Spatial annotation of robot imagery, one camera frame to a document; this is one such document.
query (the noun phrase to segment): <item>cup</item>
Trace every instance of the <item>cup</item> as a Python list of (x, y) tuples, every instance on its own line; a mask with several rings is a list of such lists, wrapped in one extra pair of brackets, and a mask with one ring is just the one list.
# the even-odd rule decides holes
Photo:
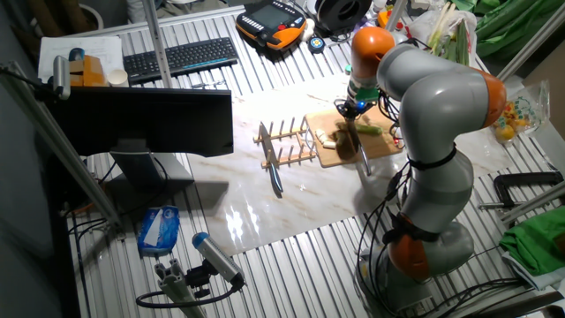
[(114, 70), (108, 74), (108, 83), (112, 87), (129, 87), (127, 72), (124, 70)]

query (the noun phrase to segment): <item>robotic arm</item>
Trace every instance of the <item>robotic arm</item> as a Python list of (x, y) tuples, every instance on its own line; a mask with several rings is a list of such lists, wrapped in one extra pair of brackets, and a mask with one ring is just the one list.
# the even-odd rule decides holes
[[(348, 102), (359, 103), (359, 94), (351, 89), (359, 78), (378, 83), (380, 90), (402, 101), (399, 124), (411, 162), (409, 194), (393, 220), (395, 228), (383, 238), (388, 244), (384, 257), (373, 260), (369, 269), (367, 255), (375, 258), (379, 253), (364, 251), (360, 262), (367, 271), (358, 273), (366, 286), (382, 289), (388, 282), (388, 299), (392, 309), (399, 310), (429, 297), (420, 282), (463, 265), (473, 252), (470, 233), (453, 222), (473, 185), (471, 162), (456, 150), (454, 139), (493, 123), (503, 111), (506, 90), (490, 74), (411, 45), (387, 49), (389, 42), (381, 40), (385, 33), (367, 27), (353, 38)], [(361, 40), (373, 46), (381, 41), (386, 54), (369, 57), (359, 52), (356, 41)], [(363, 274), (368, 271), (378, 274)]]

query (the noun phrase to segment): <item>orange box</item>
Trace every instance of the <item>orange box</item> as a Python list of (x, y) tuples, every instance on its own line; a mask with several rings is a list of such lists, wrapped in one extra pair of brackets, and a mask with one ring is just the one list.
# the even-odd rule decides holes
[(69, 62), (69, 73), (71, 86), (106, 87), (108, 85), (98, 57), (85, 56), (84, 61)]
[(84, 86), (82, 75), (71, 74), (71, 86)]
[(100, 58), (85, 56), (85, 70), (82, 76), (86, 87), (106, 87), (108, 85), (102, 71)]
[(85, 71), (85, 61), (71, 61), (69, 62), (70, 74), (81, 74)]

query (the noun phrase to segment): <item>monitor stand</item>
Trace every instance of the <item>monitor stand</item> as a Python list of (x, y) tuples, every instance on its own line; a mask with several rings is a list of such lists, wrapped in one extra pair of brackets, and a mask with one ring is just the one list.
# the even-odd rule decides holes
[[(110, 154), (123, 172), (107, 184), (121, 213), (160, 207), (194, 182), (173, 154), (153, 154), (144, 140), (119, 140)], [(167, 171), (166, 180), (155, 159)]]

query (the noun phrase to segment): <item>marble surface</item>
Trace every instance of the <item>marble surface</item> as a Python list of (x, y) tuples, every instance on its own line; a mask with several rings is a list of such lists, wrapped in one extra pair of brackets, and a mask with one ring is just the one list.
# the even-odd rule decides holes
[[(314, 111), (334, 107), (344, 98), (349, 78), (335, 75), (293, 87), (246, 97), (234, 97), (235, 151), (231, 155), (204, 158), (189, 155), (192, 174), (204, 208), (210, 235), (227, 254), (237, 254), (347, 217), (372, 211), (382, 200), (390, 178), (406, 162), (406, 154), (370, 160), (367, 177), (360, 163), (323, 169), (318, 159), (279, 167), (284, 193), (277, 199), (261, 144), (252, 138), (259, 123), (266, 126), (282, 119), (295, 125)], [(288, 154), (296, 138), (274, 140), (275, 152)], [(475, 177), (506, 168), (511, 161), (488, 130), (456, 139), (460, 151), (473, 163)]]

